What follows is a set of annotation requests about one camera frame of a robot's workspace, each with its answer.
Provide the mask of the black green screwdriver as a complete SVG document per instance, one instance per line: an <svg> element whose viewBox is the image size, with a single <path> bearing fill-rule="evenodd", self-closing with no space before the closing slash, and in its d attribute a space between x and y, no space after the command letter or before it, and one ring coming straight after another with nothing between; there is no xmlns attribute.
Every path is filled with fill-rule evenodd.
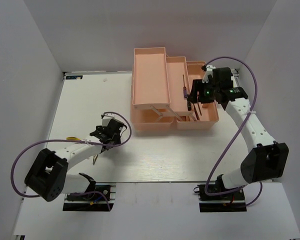
<svg viewBox="0 0 300 240"><path fill-rule="evenodd" d="M187 109L188 111L192 110L191 102L189 100L187 100Z"/></svg>

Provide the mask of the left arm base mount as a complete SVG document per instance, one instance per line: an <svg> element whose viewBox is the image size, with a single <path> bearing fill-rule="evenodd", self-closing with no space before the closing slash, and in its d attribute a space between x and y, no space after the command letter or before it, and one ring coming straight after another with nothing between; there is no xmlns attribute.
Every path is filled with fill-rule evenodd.
<svg viewBox="0 0 300 240"><path fill-rule="evenodd" d="M100 193L76 196L67 194L63 201L64 212L110 212L116 198L116 183L97 183L92 190Z"/></svg>

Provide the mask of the pink plastic toolbox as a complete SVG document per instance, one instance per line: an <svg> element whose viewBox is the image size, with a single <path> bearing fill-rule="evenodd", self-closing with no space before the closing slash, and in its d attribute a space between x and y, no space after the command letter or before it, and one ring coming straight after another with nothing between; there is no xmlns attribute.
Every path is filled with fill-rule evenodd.
<svg viewBox="0 0 300 240"><path fill-rule="evenodd" d="M216 104L191 103L183 96L183 75L187 95L192 82L203 78L204 61L187 61L184 56L168 56L165 47L135 48L131 78L131 122L136 131L160 132L178 130L208 130L219 121ZM193 115L195 122L181 121Z"/></svg>

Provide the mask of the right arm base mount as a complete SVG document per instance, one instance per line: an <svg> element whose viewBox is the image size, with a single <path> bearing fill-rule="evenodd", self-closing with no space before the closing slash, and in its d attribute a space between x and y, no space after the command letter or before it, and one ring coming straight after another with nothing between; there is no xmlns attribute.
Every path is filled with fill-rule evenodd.
<svg viewBox="0 0 300 240"><path fill-rule="evenodd" d="M199 184L193 189L198 195L199 211L201 213L234 213L246 212L246 200L243 190L228 195L209 196L205 193L205 184Z"/></svg>

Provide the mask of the yellow needle-nose pliers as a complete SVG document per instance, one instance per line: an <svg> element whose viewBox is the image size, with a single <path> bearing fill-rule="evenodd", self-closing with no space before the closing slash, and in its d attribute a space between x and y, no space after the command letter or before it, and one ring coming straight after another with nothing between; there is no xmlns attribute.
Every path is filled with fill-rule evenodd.
<svg viewBox="0 0 300 240"><path fill-rule="evenodd" d="M93 166L96 164L98 157L99 157L98 154L95 154L95 155L92 156L92 165Z"/></svg>

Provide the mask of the long brown hex key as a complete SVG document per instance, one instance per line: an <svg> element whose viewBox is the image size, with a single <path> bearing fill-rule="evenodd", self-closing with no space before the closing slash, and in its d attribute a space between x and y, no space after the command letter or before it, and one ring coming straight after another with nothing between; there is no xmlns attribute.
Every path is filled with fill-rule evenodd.
<svg viewBox="0 0 300 240"><path fill-rule="evenodd" d="M197 108L198 108L198 110L199 110L199 114L200 114L200 116L202 116L202 110L201 110L201 107L200 107L200 104L199 104L199 102L197 102Z"/></svg>

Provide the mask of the blue handled screwdriver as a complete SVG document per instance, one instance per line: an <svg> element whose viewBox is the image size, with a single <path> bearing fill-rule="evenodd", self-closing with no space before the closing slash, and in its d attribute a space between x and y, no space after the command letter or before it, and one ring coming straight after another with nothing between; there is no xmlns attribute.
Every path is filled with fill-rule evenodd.
<svg viewBox="0 0 300 240"><path fill-rule="evenodd" d="M186 87L186 81L185 81L185 75L182 75L182 81L183 81L183 98L187 99L188 94L187 94L187 87Z"/></svg>

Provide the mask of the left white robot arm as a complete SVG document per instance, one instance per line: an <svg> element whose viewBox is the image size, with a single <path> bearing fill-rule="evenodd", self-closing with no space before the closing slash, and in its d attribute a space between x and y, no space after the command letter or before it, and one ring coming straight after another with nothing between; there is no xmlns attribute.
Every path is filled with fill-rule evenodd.
<svg viewBox="0 0 300 240"><path fill-rule="evenodd" d="M85 159L99 155L121 144L121 132L127 126L113 118L103 120L82 143L74 143L59 150L45 148L39 152L24 183L47 202L64 193L68 170Z"/></svg>

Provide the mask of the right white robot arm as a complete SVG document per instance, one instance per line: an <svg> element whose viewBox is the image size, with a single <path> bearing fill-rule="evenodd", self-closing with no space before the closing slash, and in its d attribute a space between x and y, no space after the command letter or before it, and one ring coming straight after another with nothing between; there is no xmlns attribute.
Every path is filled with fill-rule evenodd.
<svg viewBox="0 0 300 240"><path fill-rule="evenodd" d="M212 65L204 65L201 69L203 78L193 80L188 100L193 104L220 104L237 125L248 150L237 169L217 177L213 192L226 200L233 195L234 189L282 177L289 148L266 131L245 90L234 85L231 69Z"/></svg>

